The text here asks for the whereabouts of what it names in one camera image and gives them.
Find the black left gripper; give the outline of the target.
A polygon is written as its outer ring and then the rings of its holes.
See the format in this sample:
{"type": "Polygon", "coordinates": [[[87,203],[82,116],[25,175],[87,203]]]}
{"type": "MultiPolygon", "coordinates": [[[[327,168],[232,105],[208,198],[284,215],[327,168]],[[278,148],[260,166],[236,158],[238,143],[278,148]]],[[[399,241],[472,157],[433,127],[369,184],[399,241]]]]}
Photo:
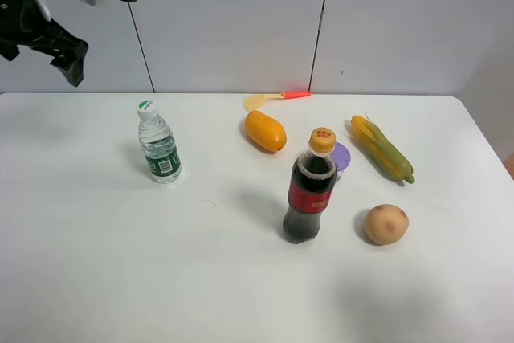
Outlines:
{"type": "Polygon", "coordinates": [[[52,56],[51,65],[61,71],[71,86],[78,87],[84,80],[87,42],[54,20],[48,24],[35,0],[1,0],[1,56],[13,61],[19,55],[19,46],[52,56]]]}

